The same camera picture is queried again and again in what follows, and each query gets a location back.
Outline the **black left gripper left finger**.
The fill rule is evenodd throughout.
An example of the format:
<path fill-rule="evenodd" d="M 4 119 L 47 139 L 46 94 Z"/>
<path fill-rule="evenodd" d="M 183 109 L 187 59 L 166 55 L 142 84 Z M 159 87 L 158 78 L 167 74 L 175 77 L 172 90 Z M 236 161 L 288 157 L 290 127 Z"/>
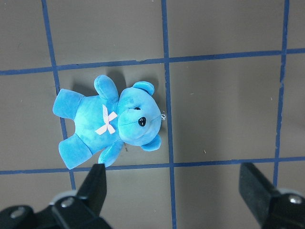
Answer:
<path fill-rule="evenodd" d="M 107 195 L 104 164 L 95 164 L 75 194 L 62 194 L 35 213 L 28 205 L 15 205 L 0 212 L 2 229 L 110 229 L 100 217 Z"/>

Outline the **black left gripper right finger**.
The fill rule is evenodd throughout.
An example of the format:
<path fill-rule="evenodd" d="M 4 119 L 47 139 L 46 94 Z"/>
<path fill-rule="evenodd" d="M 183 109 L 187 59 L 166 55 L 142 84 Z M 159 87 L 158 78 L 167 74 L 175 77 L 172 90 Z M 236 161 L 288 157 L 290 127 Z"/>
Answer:
<path fill-rule="evenodd" d="M 275 187 L 253 163 L 240 165 L 239 193 L 260 228 L 305 227 L 305 196 Z"/>

